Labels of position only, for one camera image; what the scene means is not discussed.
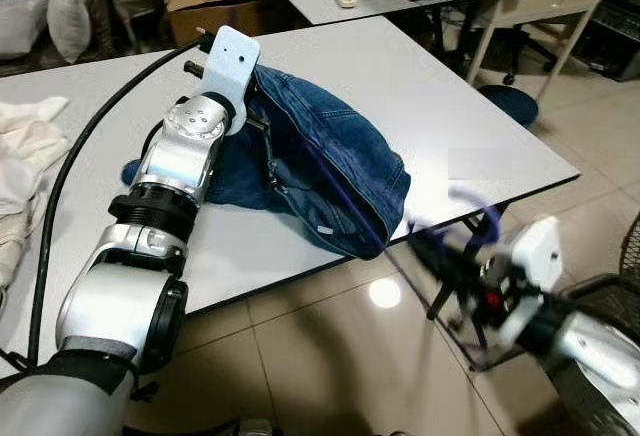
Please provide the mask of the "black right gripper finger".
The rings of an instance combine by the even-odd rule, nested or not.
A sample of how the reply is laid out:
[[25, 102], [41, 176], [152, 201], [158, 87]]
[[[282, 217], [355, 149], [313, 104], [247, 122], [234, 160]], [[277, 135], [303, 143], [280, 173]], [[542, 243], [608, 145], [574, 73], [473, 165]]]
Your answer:
[[440, 285], [457, 288], [468, 277], [468, 262], [451, 256], [431, 256], [425, 259], [425, 270], [433, 276]]
[[433, 229], [413, 229], [408, 235], [413, 256], [426, 270], [461, 270], [471, 263], [471, 258], [449, 244], [445, 235], [447, 231]]

